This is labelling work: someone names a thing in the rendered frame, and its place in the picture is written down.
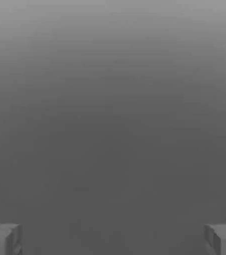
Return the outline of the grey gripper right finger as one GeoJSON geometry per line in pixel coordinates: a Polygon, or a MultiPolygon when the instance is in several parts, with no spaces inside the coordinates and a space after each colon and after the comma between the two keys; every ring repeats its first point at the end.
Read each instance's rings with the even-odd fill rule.
{"type": "Polygon", "coordinates": [[[208,255],[226,255],[226,224],[205,224],[204,238],[208,255]]]}

